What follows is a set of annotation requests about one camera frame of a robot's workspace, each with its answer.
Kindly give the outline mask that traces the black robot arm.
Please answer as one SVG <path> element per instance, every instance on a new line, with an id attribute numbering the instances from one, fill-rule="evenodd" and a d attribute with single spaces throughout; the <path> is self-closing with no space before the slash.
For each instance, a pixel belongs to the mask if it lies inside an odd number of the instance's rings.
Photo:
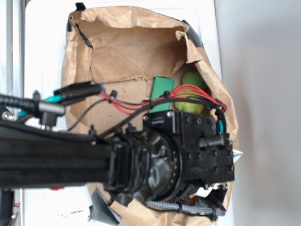
<path id="1" fill-rule="evenodd" d="M 58 187 L 101 182 L 112 196 L 140 202 L 170 200 L 189 186 L 235 178 L 225 116 L 217 122 L 176 110 L 148 113 L 143 129 L 101 135 L 57 133 L 0 123 L 0 186 Z"/>

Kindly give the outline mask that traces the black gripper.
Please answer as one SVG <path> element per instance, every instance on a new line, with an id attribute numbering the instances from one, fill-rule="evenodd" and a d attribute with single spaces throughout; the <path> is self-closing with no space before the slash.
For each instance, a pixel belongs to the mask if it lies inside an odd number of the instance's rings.
<path id="1" fill-rule="evenodd" d="M 176 152 L 177 186 L 234 181 L 232 141 L 228 133 L 216 129 L 212 119 L 169 110 L 145 114 L 143 127 L 158 132 Z"/>

